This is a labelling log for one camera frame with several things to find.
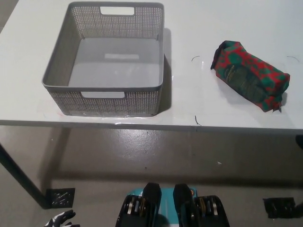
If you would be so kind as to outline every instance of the table leg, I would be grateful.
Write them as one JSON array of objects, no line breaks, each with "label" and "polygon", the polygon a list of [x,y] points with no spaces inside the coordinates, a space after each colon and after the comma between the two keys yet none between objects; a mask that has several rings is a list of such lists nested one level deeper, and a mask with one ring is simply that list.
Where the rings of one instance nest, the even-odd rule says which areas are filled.
[{"label": "table leg", "polygon": [[47,189],[43,195],[0,144],[0,163],[43,209],[71,208],[74,188]]},{"label": "table leg", "polygon": [[298,144],[298,146],[303,149],[303,135],[296,135],[295,141]]}]

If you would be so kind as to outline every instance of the white table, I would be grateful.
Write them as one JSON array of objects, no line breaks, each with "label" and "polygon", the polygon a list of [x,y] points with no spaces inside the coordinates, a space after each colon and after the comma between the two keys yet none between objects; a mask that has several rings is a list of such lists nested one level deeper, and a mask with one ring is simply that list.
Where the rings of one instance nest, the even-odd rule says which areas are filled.
[{"label": "white table", "polygon": [[[150,118],[65,116],[43,87],[42,77],[73,1],[17,4],[0,34],[0,124],[303,134],[303,1],[157,0],[165,6],[171,107]],[[282,113],[262,112],[210,71],[224,40],[240,41],[248,52],[291,75]]]}]

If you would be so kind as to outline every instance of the floor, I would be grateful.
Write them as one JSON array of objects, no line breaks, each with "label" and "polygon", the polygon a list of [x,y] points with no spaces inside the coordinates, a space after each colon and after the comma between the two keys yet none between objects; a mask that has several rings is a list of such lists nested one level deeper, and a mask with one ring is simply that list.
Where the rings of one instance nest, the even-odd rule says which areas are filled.
[{"label": "floor", "polygon": [[[0,32],[17,0],[0,0]],[[186,182],[220,197],[232,227],[298,227],[271,220],[263,198],[303,201],[303,151],[294,136],[0,126],[0,142],[41,190],[75,187],[73,223],[114,226],[129,191]],[[2,227],[43,226],[42,210],[0,166]]]}]

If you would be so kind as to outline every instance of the basket bottom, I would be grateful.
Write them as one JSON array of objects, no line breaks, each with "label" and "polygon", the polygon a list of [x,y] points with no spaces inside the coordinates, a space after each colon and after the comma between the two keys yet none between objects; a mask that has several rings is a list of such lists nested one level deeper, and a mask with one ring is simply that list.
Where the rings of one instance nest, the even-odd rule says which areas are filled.
[{"label": "basket bottom", "polygon": [[70,87],[157,87],[160,44],[153,39],[86,38],[79,45]]}]

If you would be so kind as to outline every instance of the gift wrap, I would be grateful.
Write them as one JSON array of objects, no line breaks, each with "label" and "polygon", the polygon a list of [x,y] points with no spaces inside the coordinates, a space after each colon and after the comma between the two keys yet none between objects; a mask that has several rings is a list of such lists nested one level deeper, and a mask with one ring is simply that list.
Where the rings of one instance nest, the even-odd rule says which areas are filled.
[{"label": "gift wrap", "polygon": [[214,54],[212,69],[218,78],[264,112],[281,110],[290,75],[251,55],[240,42],[224,41]]}]

